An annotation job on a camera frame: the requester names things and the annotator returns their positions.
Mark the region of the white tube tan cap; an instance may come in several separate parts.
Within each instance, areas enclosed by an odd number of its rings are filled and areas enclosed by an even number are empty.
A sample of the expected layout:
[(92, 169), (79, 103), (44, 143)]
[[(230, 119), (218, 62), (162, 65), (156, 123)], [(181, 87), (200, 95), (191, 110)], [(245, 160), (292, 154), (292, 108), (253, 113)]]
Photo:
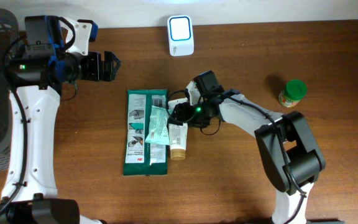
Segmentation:
[(186, 157), (188, 124), (176, 124), (176, 122), (169, 120), (168, 131), (170, 138), (170, 159), (173, 161), (184, 160)]

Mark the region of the teal small sachet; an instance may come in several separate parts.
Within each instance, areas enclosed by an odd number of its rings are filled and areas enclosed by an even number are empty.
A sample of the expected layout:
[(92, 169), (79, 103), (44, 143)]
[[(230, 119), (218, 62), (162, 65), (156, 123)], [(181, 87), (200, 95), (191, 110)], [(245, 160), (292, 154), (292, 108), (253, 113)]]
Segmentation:
[(145, 139), (146, 143), (166, 146), (170, 144), (168, 119), (169, 115), (165, 108), (152, 106), (149, 121), (149, 133)]

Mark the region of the green 3M package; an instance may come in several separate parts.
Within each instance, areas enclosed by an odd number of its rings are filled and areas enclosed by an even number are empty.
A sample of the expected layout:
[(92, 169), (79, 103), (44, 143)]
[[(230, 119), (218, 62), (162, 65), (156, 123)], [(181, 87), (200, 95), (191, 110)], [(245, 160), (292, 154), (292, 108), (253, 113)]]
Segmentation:
[(166, 106), (167, 90), (127, 92), (127, 143), (124, 176), (167, 174), (167, 146), (146, 142), (152, 107)]

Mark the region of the green lid jar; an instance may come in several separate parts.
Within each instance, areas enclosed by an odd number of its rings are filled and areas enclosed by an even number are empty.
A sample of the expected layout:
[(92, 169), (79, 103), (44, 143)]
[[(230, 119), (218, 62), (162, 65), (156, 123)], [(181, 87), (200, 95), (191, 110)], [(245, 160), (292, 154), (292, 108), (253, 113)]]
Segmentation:
[(290, 80), (280, 92), (278, 100), (286, 108), (296, 106), (307, 94), (307, 86), (301, 80)]

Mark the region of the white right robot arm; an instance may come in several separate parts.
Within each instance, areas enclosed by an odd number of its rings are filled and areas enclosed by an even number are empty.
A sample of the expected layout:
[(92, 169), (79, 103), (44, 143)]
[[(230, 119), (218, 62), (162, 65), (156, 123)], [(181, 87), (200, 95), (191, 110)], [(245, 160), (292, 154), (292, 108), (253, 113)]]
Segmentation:
[(276, 189), (272, 223), (307, 223), (306, 206), (326, 161), (306, 118), (297, 111), (269, 111), (237, 90), (182, 91), (170, 120), (203, 129), (213, 118), (233, 124), (257, 141), (265, 174)]

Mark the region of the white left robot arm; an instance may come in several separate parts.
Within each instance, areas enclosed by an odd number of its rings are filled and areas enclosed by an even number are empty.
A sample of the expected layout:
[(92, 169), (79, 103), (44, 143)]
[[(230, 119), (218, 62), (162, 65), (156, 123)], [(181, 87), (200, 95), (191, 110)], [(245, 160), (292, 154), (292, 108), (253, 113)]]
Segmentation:
[(121, 61), (112, 52), (25, 54), (4, 67), (11, 87), (9, 173), (0, 223), (97, 223), (73, 199), (59, 198), (53, 168), (55, 120), (63, 83), (112, 81)]

